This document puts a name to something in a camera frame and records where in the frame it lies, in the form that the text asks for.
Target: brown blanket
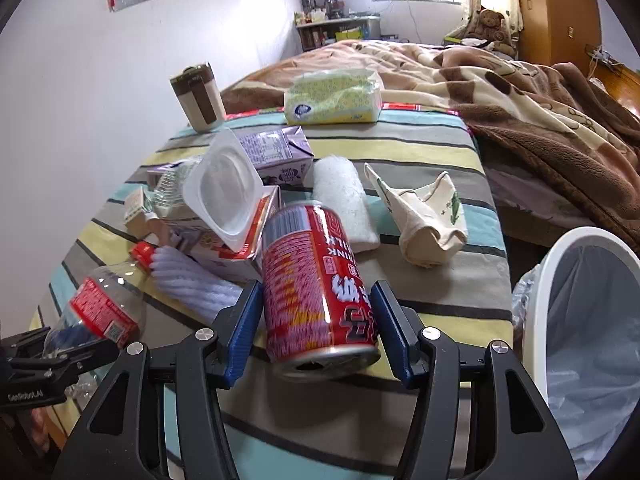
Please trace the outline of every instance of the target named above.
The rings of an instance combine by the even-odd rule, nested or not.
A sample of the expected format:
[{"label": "brown blanket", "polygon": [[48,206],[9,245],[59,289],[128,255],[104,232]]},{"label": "brown blanket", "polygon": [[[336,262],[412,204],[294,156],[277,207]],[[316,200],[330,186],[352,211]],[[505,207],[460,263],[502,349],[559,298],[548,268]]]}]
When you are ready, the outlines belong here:
[{"label": "brown blanket", "polygon": [[508,62],[466,46],[341,41],[254,72],[222,97],[229,113],[282,106],[296,76],[358,67],[378,71],[387,102],[457,110],[481,149],[507,150],[640,253],[640,122],[571,63]]}]

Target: striped tablecloth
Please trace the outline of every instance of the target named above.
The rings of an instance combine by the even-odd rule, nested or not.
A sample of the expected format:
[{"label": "striped tablecloth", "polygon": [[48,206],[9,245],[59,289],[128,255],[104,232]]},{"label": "striped tablecloth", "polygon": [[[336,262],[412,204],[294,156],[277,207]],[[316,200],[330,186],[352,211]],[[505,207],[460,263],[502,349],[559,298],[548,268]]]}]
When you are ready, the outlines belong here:
[{"label": "striped tablecloth", "polygon": [[[511,343],[510,280],[489,186],[468,129],[453,114],[419,107],[387,105],[376,124],[308,126],[305,133],[316,158],[331,153],[356,165],[364,183],[381,246],[357,255],[358,270],[369,288],[387,280],[402,304],[418,311],[425,325],[444,330],[459,342],[486,346],[501,338]],[[226,126],[238,135],[286,124],[280,110],[233,116]],[[107,200],[80,233],[38,306],[32,328],[52,326],[78,284],[95,267],[115,264],[136,242],[123,226],[123,200],[146,186],[146,170],[203,153],[210,134],[180,131]],[[364,162],[390,186],[430,184],[442,170],[456,186],[468,225],[468,245],[448,266],[423,269],[401,256],[399,231],[362,172]],[[285,202],[308,198],[308,187],[283,191]],[[147,324],[143,341],[150,347],[181,341],[203,326],[197,315],[161,294],[149,280],[145,290]],[[231,391],[219,391],[228,439],[243,479],[333,480],[392,476],[412,418],[415,394],[391,374],[383,352],[372,367],[348,378],[316,384],[292,384],[275,378],[258,334],[244,376]],[[171,460],[180,463],[174,393],[166,396],[166,442]],[[453,474],[462,471],[468,433],[469,395],[463,394],[454,449]],[[65,433],[78,420],[71,400],[48,408]]]}]

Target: plastic bottle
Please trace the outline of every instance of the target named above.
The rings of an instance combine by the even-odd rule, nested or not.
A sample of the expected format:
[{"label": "plastic bottle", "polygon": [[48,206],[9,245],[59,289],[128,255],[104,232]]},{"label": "plastic bottle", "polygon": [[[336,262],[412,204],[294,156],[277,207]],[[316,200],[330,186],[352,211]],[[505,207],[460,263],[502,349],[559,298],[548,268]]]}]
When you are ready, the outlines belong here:
[{"label": "plastic bottle", "polygon": [[[130,259],[98,267],[84,279],[62,311],[58,324],[47,334],[43,356],[56,357],[75,346],[104,337],[119,348],[140,336],[145,327],[143,290],[149,274],[154,247],[139,242]],[[70,391],[81,404],[88,402],[97,388],[95,375],[82,374]]]}]

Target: stuffed animal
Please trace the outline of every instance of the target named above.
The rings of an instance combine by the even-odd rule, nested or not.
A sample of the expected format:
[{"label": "stuffed animal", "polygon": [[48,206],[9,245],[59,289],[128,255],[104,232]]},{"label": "stuffed animal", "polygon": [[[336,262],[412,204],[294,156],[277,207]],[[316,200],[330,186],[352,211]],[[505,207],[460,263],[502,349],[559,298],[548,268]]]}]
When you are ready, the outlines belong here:
[{"label": "stuffed animal", "polygon": [[516,51],[511,44],[511,37],[507,33],[507,28],[502,20],[504,20],[504,16],[500,12],[483,9],[478,16],[478,21],[475,26],[472,26],[472,28],[466,32],[465,36],[467,38],[493,41],[495,43],[494,50],[514,57]]}]

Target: red can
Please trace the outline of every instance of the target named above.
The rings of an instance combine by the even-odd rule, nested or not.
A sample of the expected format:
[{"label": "red can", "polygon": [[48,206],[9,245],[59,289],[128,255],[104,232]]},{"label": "red can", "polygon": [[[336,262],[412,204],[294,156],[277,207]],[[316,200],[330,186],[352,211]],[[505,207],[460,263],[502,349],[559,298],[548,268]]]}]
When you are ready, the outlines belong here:
[{"label": "red can", "polygon": [[338,215],[320,202],[295,202],[271,217],[262,243],[267,354],[274,371],[313,381],[376,362],[376,323]]}]

